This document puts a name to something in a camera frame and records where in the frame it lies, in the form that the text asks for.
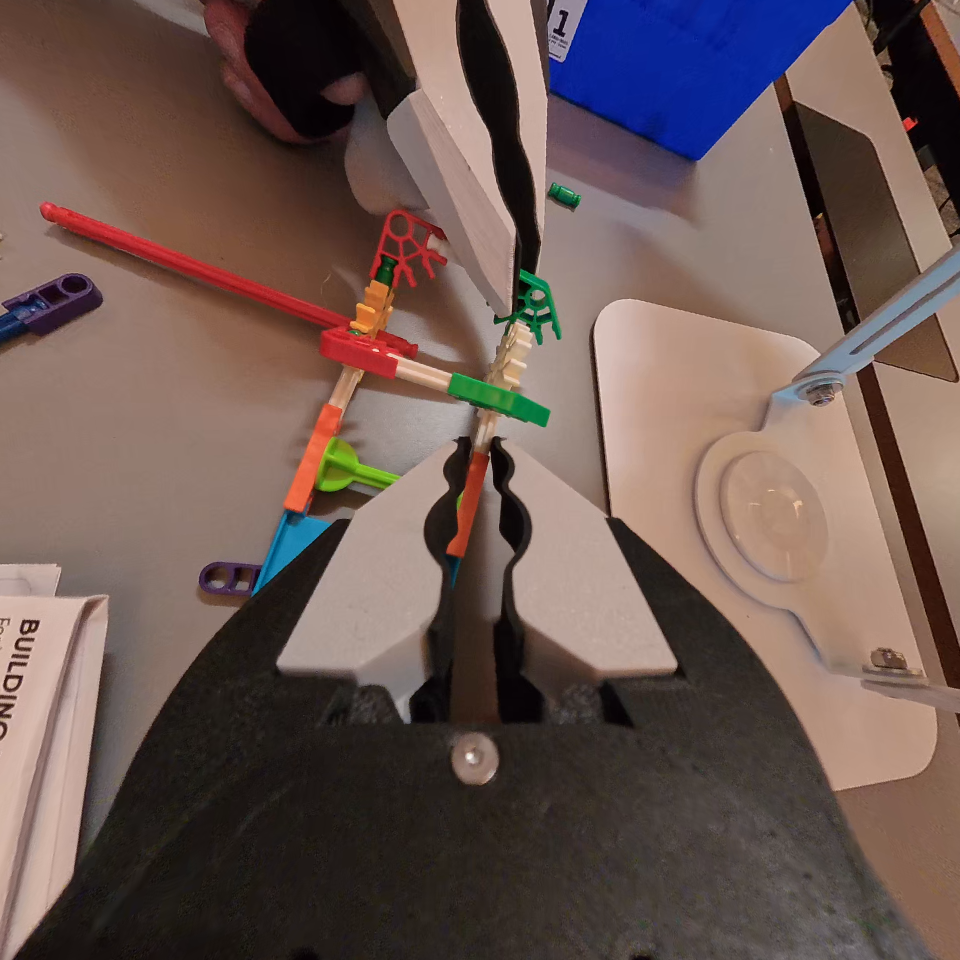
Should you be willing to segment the long red plastic rod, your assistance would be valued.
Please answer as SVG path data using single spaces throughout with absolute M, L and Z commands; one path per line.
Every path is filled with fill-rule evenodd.
M 40 203 L 39 212 L 45 221 L 71 234 L 325 329 L 348 328 L 353 322 L 351 318 L 328 308 L 248 280 L 53 202 Z

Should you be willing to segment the small purple plastic connector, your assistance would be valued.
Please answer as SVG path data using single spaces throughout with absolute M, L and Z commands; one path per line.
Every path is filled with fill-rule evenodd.
M 260 573 L 259 564 L 217 560 L 199 571 L 198 588 L 213 596 L 246 599 L 256 593 Z

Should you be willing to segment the person's left hand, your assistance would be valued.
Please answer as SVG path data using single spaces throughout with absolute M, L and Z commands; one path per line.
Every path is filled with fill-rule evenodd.
M 308 145 L 328 137 L 308 140 L 299 136 L 254 74 L 244 51 L 245 30 L 260 2 L 208 1 L 203 3 L 203 20 L 211 42 L 221 58 L 222 81 L 239 105 L 275 139 L 294 145 Z M 366 78 L 353 74 L 323 90 L 333 103 L 354 108 L 369 91 Z

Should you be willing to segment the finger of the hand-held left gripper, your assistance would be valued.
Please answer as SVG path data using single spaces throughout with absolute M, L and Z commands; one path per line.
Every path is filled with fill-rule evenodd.
M 546 218 L 546 3 L 459 3 L 470 143 L 459 214 L 462 262 L 484 295 L 516 295 L 534 274 Z
M 361 206 L 426 210 L 495 316 L 522 267 L 522 3 L 344 2 L 368 91 L 345 169 Z

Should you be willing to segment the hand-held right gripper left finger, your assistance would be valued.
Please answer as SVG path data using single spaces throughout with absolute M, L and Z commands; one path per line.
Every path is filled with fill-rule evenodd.
M 450 720 L 448 547 L 471 454 L 467 437 L 443 443 L 342 524 L 279 654 L 281 673 L 381 687 L 403 717 Z

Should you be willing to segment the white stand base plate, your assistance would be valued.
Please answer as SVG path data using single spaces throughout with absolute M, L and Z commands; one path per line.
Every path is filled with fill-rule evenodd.
M 955 248 L 820 356 L 636 299 L 593 329 L 613 515 L 759 655 L 834 790 L 922 773 L 958 706 L 923 671 L 842 394 L 957 294 Z

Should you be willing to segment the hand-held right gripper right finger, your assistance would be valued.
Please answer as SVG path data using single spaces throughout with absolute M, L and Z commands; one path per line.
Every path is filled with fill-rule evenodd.
M 501 721 L 542 722 L 570 690 L 591 702 L 608 681 L 675 674 L 606 513 L 512 440 L 489 455 L 512 551 L 494 628 Z

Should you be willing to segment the blue plastic bin with tag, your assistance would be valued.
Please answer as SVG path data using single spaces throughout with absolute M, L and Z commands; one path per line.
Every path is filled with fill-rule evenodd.
M 552 93 L 701 160 L 849 1 L 548 1 Z

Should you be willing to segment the white instruction booklet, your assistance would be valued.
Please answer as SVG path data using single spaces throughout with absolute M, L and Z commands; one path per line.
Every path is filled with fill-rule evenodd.
M 109 598 L 2 570 L 1 948 L 13 958 L 72 879 Z

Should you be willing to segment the colourful plastic construction toy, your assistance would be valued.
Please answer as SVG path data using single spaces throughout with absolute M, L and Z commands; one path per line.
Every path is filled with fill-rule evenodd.
M 321 336 L 321 355 L 340 364 L 341 374 L 319 412 L 264 563 L 250 579 L 252 594 L 263 589 L 330 526 L 308 515 L 315 493 L 335 493 L 353 484 L 385 490 L 399 479 L 359 462 L 355 450 L 339 438 L 344 414 L 366 374 L 412 383 L 466 402 L 476 410 L 466 480 L 456 501 L 457 528 L 446 548 L 452 576 L 469 543 L 499 419 L 547 425 L 549 410 L 520 393 L 527 356 L 534 344 L 543 343 L 544 327 L 557 339 L 562 337 L 549 285 L 533 273 L 520 271 L 513 313 L 494 319 L 505 329 L 483 379 L 419 362 L 413 346 L 387 333 L 399 281 L 405 279 L 410 286 L 416 285 L 416 261 L 429 278 L 434 278 L 434 265 L 447 264 L 450 252 L 450 244 L 437 225 L 402 209 L 387 215 L 355 318 L 346 323 L 345 329 L 331 329 Z

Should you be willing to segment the blue rod with purple connector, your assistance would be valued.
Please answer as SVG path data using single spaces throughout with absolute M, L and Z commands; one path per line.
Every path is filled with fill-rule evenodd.
M 42 337 L 102 306 L 103 296 L 82 273 L 70 272 L 2 301 L 1 344 Z

